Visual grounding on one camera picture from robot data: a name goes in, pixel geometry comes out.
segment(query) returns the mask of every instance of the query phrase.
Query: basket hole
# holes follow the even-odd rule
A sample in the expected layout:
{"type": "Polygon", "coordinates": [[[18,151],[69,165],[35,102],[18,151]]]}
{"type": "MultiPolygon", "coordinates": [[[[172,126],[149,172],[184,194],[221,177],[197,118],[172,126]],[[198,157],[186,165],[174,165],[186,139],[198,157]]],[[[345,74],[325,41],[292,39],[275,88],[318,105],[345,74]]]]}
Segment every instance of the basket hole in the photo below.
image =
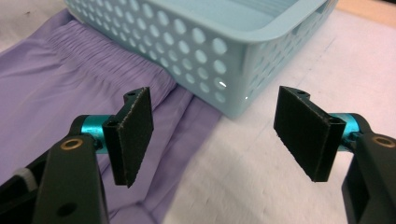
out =
{"type": "Polygon", "coordinates": [[[188,59],[183,59],[183,65],[188,70],[192,69],[192,64],[191,64],[190,60],[188,60],[188,59]]]}
{"type": "Polygon", "coordinates": [[[91,12],[88,14],[88,16],[90,17],[90,20],[91,20],[91,21],[95,21],[95,17],[92,15],[91,12]]]}
{"type": "Polygon", "coordinates": [[[158,28],[157,28],[156,26],[154,26],[154,25],[150,25],[149,31],[151,32],[151,34],[152,34],[154,37],[160,36],[160,31],[159,31],[158,28]]]}
{"type": "Polygon", "coordinates": [[[120,37],[122,41],[127,41],[127,38],[124,33],[120,33],[120,37]]]}
{"type": "Polygon", "coordinates": [[[209,78],[209,74],[206,72],[206,70],[203,67],[198,68],[198,75],[201,79],[207,80],[209,78]]]}
{"type": "Polygon", "coordinates": [[[294,47],[292,47],[291,49],[289,49],[288,55],[290,55],[294,50],[294,47]]]}
{"type": "Polygon", "coordinates": [[[142,30],[146,30],[147,28],[146,23],[141,18],[137,19],[137,26],[142,30]]]}
{"type": "Polygon", "coordinates": [[[260,51],[264,51],[265,47],[267,47],[267,43],[266,42],[260,45],[260,51]]]}
{"type": "Polygon", "coordinates": [[[168,45],[173,45],[173,44],[175,43],[173,37],[172,37],[168,32],[165,32],[165,33],[163,34],[163,40],[164,40],[165,43],[168,44],[168,45]]]}
{"type": "Polygon", "coordinates": [[[85,17],[88,17],[88,13],[87,13],[87,11],[86,11],[85,9],[82,9],[82,14],[83,14],[85,17]]]}
{"type": "Polygon", "coordinates": [[[173,65],[172,70],[175,72],[176,75],[181,75],[181,70],[176,65],[173,65]]]}
{"type": "Polygon", "coordinates": [[[151,19],[154,16],[154,13],[152,12],[151,7],[148,4],[143,4],[143,14],[149,19],[151,19]]]}
{"type": "Polygon", "coordinates": [[[102,26],[102,22],[100,21],[99,18],[96,18],[96,23],[97,23],[98,25],[102,26]]]}
{"type": "Polygon", "coordinates": [[[105,2],[105,7],[107,11],[112,12],[113,11],[113,6],[109,2],[105,2]]]}
{"type": "Polygon", "coordinates": [[[140,39],[140,38],[142,38],[141,36],[140,36],[140,33],[139,33],[139,31],[138,30],[132,30],[132,33],[134,34],[134,38],[136,38],[136,39],[140,39]]]}
{"type": "Polygon", "coordinates": [[[286,45],[285,49],[287,49],[288,47],[290,47],[291,45],[291,40],[289,40],[288,44],[286,45]]]}
{"type": "Polygon", "coordinates": [[[253,84],[254,83],[256,83],[256,81],[257,81],[257,78],[259,78],[259,75],[257,75],[257,76],[255,76],[252,80],[251,80],[251,82],[250,82],[250,85],[249,86],[253,86],[253,84]]]}
{"type": "Polygon", "coordinates": [[[143,40],[145,41],[145,44],[146,44],[147,46],[149,46],[149,47],[152,46],[151,40],[149,39],[148,36],[145,35],[145,36],[143,37],[143,40]]]}
{"type": "Polygon", "coordinates": [[[129,44],[131,44],[132,47],[136,48],[136,42],[132,38],[129,38],[129,44]]]}
{"type": "Polygon", "coordinates": [[[206,41],[205,34],[200,28],[192,29],[192,39],[197,44],[202,44],[202,43],[204,43],[206,41]]]}
{"type": "Polygon", "coordinates": [[[155,48],[158,50],[158,52],[160,52],[160,53],[164,53],[165,52],[165,50],[163,49],[163,45],[162,44],[160,44],[160,43],[156,43],[155,44],[155,48]]]}
{"type": "Polygon", "coordinates": [[[262,56],[259,60],[257,60],[257,63],[254,66],[254,69],[258,69],[260,67],[260,65],[262,65],[262,62],[264,62],[264,56],[262,56]]]}
{"type": "Polygon", "coordinates": [[[215,78],[215,86],[221,91],[224,91],[225,88],[227,87],[227,85],[224,83],[224,81],[219,77],[215,78]]]}
{"type": "Polygon", "coordinates": [[[216,100],[218,100],[220,103],[222,103],[222,104],[225,103],[225,97],[223,94],[216,92],[215,97],[216,97],[216,100]]]}
{"type": "Polygon", "coordinates": [[[142,44],[139,44],[139,50],[140,50],[142,53],[146,53],[146,48],[145,48],[145,46],[143,46],[142,44]]]}
{"type": "Polygon", "coordinates": [[[174,62],[177,61],[177,54],[173,50],[169,50],[168,55],[172,61],[174,61],[174,62]]]}
{"type": "Polygon", "coordinates": [[[210,92],[209,87],[208,87],[204,82],[201,82],[201,84],[199,85],[199,87],[201,88],[201,91],[203,91],[204,93],[210,92]]]}
{"type": "Polygon", "coordinates": [[[165,58],[161,58],[160,61],[161,61],[161,64],[162,64],[164,67],[168,67],[168,66],[169,66],[169,63],[168,63],[168,61],[166,61],[165,58]]]}
{"type": "Polygon", "coordinates": [[[157,60],[157,54],[154,51],[151,50],[148,55],[152,60],[157,60]]]}
{"type": "Polygon", "coordinates": [[[116,27],[118,27],[118,28],[121,27],[120,22],[119,22],[119,20],[117,20],[117,18],[113,18],[113,24],[114,24],[116,27]]]}
{"type": "Polygon", "coordinates": [[[247,95],[247,98],[246,99],[248,99],[252,94],[253,94],[253,92],[254,92],[254,90],[250,90],[250,92],[248,93],[248,95],[247,95]]]}
{"type": "Polygon", "coordinates": [[[130,12],[125,12],[125,17],[129,23],[134,23],[134,16],[130,12]]]}
{"type": "Polygon", "coordinates": [[[207,61],[206,54],[203,51],[201,51],[200,49],[195,51],[195,58],[197,59],[197,61],[199,63],[206,63],[206,61],[207,61]]]}
{"type": "Polygon", "coordinates": [[[277,53],[277,55],[275,56],[274,61],[278,60],[278,59],[279,59],[279,56],[280,56],[280,51],[279,51],[279,52],[277,53]]]}
{"type": "Polygon", "coordinates": [[[285,57],[282,57],[277,65],[280,65],[285,60],[285,57]]]}
{"type": "Polygon", "coordinates": [[[107,24],[106,22],[103,23],[103,27],[105,27],[105,29],[106,29],[107,31],[110,30],[110,27],[108,26],[108,24],[107,24]]]}
{"type": "Polygon", "coordinates": [[[95,9],[91,4],[88,5],[88,9],[90,10],[90,12],[95,12],[95,9]]]}
{"type": "Polygon", "coordinates": [[[190,47],[184,40],[178,42],[178,48],[182,53],[188,54],[190,52],[190,47]]]}
{"type": "Polygon", "coordinates": [[[260,86],[264,83],[264,80],[265,80],[265,77],[263,77],[263,78],[260,80],[259,85],[257,85],[257,87],[260,87],[260,86]]]}
{"type": "Polygon", "coordinates": [[[116,14],[117,14],[118,17],[120,17],[120,18],[123,17],[123,13],[122,13],[121,8],[119,8],[119,7],[114,7],[114,10],[116,11],[116,14]]]}
{"type": "Polygon", "coordinates": [[[273,68],[271,68],[271,70],[270,70],[270,72],[268,73],[268,76],[271,76],[272,75],[272,73],[274,72],[274,67],[273,68]]]}
{"type": "Polygon", "coordinates": [[[275,44],[275,45],[273,46],[273,48],[271,49],[271,52],[275,52],[275,51],[276,51],[276,47],[277,47],[277,44],[275,44]]]}
{"type": "Polygon", "coordinates": [[[180,35],[183,35],[184,33],[186,33],[186,31],[187,31],[186,25],[184,24],[184,22],[182,20],[175,19],[175,30],[180,35]]]}
{"type": "Polygon", "coordinates": [[[130,4],[131,4],[131,8],[132,8],[134,11],[138,11],[138,10],[139,10],[139,4],[137,3],[136,0],[130,0],[129,2],[130,2],[130,4]]]}
{"type": "Polygon", "coordinates": [[[122,24],[122,30],[123,30],[125,33],[127,33],[127,34],[131,33],[131,30],[129,30],[128,24],[126,24],[126,23],[123,23],[123,24],[122,24]]]}
{"type": "Polygon", "coordinates": [[[225,44],[224,40],[220,38],[215,38],[212,44],[213,50],[219,55],[222,55],[227,51],[227,45],[225,44]]]}
{"type": "Polygon", "coordinates": [[[113,33],[113,35],[119,35],[116,28],[114,28],[114,27],[111,27],[111,33],[113,33]]]}
{"type": "Polygon", "coordinates": [[[190,82],[191,84],[194,84],[194,83],[195,83],[195,78],[194,78],[190,73],[186,74],[186,79],[187,79],[187,81],[190,82]]]}
{"type": "Polygon", "coordinates": [[[98,15],[98,17],[103,17],[103,13],[99,7],[96,8],[96,15],[98,15]]]}
{"type": "Polygon", "coordinates": [[[163,11],[158,11],[158,21],[160,22],[161,25],[166,26],[169,24],[169,18],[166,16],[166,14],[163,11]]]}
{"type": "Polygon", "coordinates": [[[221,75],[223,75],[227,71],[227,67],[224,62],[220,60],[215,60],[214,62],[215,71],[221,75]]]}

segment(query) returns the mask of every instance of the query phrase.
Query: screw hole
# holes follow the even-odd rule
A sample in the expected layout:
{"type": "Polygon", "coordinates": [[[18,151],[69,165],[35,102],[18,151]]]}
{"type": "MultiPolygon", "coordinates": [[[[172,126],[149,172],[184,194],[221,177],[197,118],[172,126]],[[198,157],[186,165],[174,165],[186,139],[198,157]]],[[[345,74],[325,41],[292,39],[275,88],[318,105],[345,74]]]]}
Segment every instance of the screw hole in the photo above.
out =
{"type": "Polygon", "coordinates": [[[224,64],[224,62],[222,62],[220,60],[215,60],[213,65],[215,67],[215,71],[217,73],[219,73],[220,75],[225,74],[225,72],[227,71],[226,65],[224,64]]]}
{"type": "Polygon", "coordinates": [[[396,144],[384,137],[376,136],[373,140],[382,147],[396,147],[396,144]]]}
{"type": "Polygon", "coordinates": [[[83,141],[79,138],[72,138],[67,140],[61,144],[61,149],[63,150],[72,150],[80,147],[83,141]]]}
{"type": "Polygon", "coordinates": [[[75,203],[66,203],[59,207],[57,211],[58,217],[67,217],[73,214],[77,209],[77,205],[75,203]]]}

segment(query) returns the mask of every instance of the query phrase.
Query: white table surface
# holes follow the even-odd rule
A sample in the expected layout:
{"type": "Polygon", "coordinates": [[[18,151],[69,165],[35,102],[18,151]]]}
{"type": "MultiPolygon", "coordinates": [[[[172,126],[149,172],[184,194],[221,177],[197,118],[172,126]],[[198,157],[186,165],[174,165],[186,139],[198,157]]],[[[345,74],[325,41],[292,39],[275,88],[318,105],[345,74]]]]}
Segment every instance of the white table surface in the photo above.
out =
{"type": "MultiPolygon", "coordinates": [[[[0,0],[0,51],[63,8],[61,0],[0,0]]],[[[341,185],[352,155],[339,152],[329,182],[312,183],[273,129],[279,85],[396,137],[396,29],[335,10],[245,114],[221,119],[164,223],[347,223],[341,185]]]]}

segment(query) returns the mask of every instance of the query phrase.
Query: purple fabric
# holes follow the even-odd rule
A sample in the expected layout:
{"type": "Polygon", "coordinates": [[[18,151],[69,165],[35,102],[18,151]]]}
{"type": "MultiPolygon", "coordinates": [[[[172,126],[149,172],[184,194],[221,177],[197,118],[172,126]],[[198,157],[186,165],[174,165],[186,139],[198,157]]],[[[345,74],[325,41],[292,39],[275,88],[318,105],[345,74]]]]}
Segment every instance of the purple fabric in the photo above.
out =
{"type": "Polygon", "coordinates": [[[115,114],[122,95],[149,86],[154,133],[130,189],[98,155],[112,223],[163,220],[190,157],[220,113],[160,66],[126,51],[64,10],[0,54],[0,183],[68,132],[80,114],[115,114]]]}

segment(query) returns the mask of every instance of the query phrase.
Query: light blue plastic basket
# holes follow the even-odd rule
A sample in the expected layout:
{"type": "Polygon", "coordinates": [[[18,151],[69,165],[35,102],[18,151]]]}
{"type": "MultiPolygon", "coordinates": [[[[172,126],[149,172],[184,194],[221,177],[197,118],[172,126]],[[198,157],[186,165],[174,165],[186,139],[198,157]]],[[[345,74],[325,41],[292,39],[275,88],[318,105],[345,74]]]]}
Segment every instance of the light blue plastic basket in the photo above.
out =
{"type": "Polygon", "coordinates": [[[336,0],[65,0],[230,118],[319,28],[336,0]]]}

